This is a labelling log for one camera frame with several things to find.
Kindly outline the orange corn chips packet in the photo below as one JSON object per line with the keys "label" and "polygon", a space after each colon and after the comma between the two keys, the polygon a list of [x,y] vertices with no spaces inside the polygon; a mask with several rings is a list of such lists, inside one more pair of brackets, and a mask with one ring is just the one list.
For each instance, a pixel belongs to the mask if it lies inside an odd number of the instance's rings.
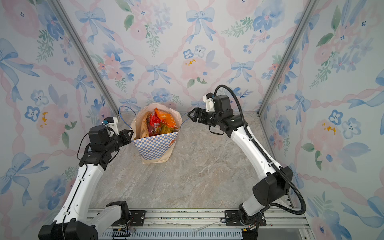
{"label": "orange corn chips packet", "polygon": [[173,116],[165,111],[161,111],[158,108],[155,109],[155,114],[160,119],[160,121],[165,124],[168,128],[177,129],[178,126],[176,124]]}

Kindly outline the blue checkered paper bag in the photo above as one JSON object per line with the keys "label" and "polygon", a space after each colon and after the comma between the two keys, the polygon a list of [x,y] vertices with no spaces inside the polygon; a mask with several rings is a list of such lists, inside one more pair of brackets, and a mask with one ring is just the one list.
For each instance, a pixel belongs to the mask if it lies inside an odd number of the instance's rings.
{"label": "blue checkered paper bag", "polygon": [[[157,136],[148,138],[136,139],[144,114],[146,112],[154,112],[156,108],[171,114],[176,121],[179,131],[170,134],[159,134]],[[182,124],[182,115],[179,112],[157,103],[149,104],[140,110],[137,114],[135,114],[135,118],[133,119],[132,123],[127,125],[127,127],[129,130],[134,131],[133,143],[138,150],[140,157],[142,158],[142,163],[157,164],[167,162],[176,145]]]}

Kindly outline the red fruit candy bag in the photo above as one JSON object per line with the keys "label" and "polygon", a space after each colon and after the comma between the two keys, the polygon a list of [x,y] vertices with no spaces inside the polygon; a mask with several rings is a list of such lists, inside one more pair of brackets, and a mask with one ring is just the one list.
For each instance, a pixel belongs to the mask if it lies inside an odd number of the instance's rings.
{"label": "red fruit candy bag", "polygon": [[156,112],[151,112],[147,120],[147,128],[149,136],[157,136],[160,134],[162,121],[158,118]]}

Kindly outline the tan potato chips pouch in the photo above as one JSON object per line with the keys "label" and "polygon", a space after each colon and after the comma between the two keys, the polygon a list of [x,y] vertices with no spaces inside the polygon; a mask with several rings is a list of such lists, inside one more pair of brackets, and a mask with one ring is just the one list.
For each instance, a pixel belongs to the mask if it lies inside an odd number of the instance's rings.
{"label": "tan potato chips pouch", "polygon": [[148,121],[151,112],[146,112],[142,118],[140,123],[140,130],[137,133],[136,139],[143,139],[150,137],[149,129],[148,129]]}

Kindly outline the yellow mango candy bag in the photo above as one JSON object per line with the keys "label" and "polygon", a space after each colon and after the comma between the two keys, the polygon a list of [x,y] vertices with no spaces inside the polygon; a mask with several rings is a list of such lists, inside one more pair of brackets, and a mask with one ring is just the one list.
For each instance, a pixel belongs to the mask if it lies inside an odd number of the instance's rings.
{"label": "yellow mango candy bag", "polygon": [[160,135],[164,135],[164,134],[170,134],[170,133],[175,133],[175,132],[178,132],[179,129],[178,128],[170,128],[168,127],[167,125],[162,125],[160,127],[160,132],[159,134]]}

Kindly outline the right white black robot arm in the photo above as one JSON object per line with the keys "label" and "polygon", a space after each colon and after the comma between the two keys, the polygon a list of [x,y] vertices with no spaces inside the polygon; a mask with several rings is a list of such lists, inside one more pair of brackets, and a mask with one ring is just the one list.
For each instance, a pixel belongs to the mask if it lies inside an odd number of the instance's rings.
{"label": "right white black robot arm", "polygon": [[242,224],[253,225],[273,202],[289,192],[290,185],[285,178],[291,180],[293,172],[287,167],[283,168],[265,151],[244,117],[234,114],[228,96],[207,94],[204,102],[204,109],[194,108],[188,117],[195,123],[219,127],[240,147],[256,171],[258,182],[253,186],[250,198],[239,206]]}

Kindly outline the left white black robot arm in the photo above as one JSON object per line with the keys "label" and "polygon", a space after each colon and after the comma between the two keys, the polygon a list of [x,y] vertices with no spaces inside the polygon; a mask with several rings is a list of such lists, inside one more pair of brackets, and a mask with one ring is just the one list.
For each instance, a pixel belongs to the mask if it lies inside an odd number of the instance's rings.
{"label": "left white black robot arm", "polygon": [[125,227],[131,222],[125,201],[108,204],[90,223],[87,214],[97,184],[114,159],[112,154],[130,144],[133,134],[132,130],[119,131],[112,124],[90,129],[90,143],[80,158],[75,184],[53,222],[41,227],[40,240],[97,240],[113,224]]}

